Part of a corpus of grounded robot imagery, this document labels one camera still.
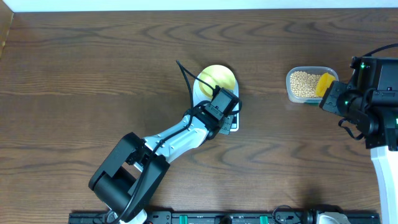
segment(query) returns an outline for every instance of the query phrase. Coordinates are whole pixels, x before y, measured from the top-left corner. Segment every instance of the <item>yellow sponge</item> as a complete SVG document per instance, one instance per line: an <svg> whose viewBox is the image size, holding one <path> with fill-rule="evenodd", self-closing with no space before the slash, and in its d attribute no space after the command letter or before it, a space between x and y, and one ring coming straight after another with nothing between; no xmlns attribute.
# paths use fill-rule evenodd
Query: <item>yellow sponge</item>
<svg viewBox="0 0 398 224"><path fill-rule="evenodd" d="M327 72L323 74L321 76L321 79L319 79L317 88L315 89L315 94L319 97L323 97L323 95L326 92L326 89L329 88L330 84L335 80L336 78L333 75L330 75Z"/></svg>

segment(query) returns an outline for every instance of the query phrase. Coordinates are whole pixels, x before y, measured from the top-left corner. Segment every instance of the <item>yellow object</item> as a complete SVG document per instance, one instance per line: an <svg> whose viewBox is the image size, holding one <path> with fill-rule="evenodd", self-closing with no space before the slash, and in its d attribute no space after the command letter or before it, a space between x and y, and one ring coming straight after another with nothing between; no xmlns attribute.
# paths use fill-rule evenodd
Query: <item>yellow object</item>
<svg viewBox="0 0 398 224"><path fill-rule="evenodd" d="M213 88L218 85L231 91L234 90L236 84L234 73L232 73L229 68L222 65L210 65L201 72L199 78L207 82ZM207 97L213 97L213 90L207 85L199 82L199 88Z"/></svg>
<svg viewBox="0 0 398 224"><path fill-rule="evenodd" d="M317 84L317 88L315 89L315 94L319 97L323 97L323 95L326 92L326 89L329 88L331 83L336 80L336 77L333 75L330 75L329 73L325 73L321 76L321 79L319 79L319 82Z"/></svg>

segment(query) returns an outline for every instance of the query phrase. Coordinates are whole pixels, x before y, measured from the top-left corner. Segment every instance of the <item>green connector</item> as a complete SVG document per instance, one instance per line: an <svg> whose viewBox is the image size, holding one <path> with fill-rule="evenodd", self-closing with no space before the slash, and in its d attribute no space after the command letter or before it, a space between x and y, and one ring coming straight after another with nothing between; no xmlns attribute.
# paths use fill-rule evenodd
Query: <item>green connector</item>
<svg viewBox="0 0 398 224"><path fill-rule="evenodd" d="M180 224L188 224L188 216L180 215Z"/></svg>
<svg viewBox="0 0 398 224"><path fill-rule="evenodd" d="M260 216L260 224L269 224L267 216Z"/></svg>

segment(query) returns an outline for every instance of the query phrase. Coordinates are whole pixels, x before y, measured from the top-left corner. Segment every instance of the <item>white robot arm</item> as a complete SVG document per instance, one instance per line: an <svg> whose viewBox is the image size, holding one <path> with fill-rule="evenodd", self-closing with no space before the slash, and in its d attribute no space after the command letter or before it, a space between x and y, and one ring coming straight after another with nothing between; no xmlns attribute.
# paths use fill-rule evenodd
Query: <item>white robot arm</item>
<svg viewBox="0 0 398 224"><path fill-rule="evenodd" d="M170 163L218 133L229 134L238 112L233 110L240 103L232 92L218 88L211 101L202 101L189 109L181 122L168 130L143 139L134 133L125 135L89 183L89 188L114 212L106 220L117 216L110 222L141 224L146 219L144 205L159 186ZM138 179L122 167L124 162L142 172Z"/></svg>
<svg viewBox="0 0 398 224"><path fill-rule="evenodd" d="M323 110L344 117L339 126L353 139L365 138L377 174L383 224L398 223L398 59L371 54L397 46L353 57L351 80L334 81L320 103ZM353 136L343 126L345 121L355 124L361 134Z"/></svg>
<svg viewBox="0 0 398 224"><path fill-rule="evenodd" d="M379 183L382 221L398 223L398 152L380 146L371 149L371 157Z"/></svg>

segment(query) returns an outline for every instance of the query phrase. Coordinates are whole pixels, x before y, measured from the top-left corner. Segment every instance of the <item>plastic container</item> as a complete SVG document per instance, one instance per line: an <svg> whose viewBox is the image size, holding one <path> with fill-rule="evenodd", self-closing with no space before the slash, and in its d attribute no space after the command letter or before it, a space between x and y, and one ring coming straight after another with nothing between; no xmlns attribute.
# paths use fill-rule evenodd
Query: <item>plastic container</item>
<svg viewBox="0 0 398 224"><path fill-rule="evenodd" d="M287 96L289 97L289 100L294 103L320 103L322 100L322 97L314 97L314 98L299 97L293 94L292 87L290 86L290 76L297 71L307 72L311 75L323 75L324 73L327 72L330 75L336 77L336 81L338 81L337 73L333 69L328 67L316 67L316 66L295 67L291 69L291 71L286 76Z"/></svg>

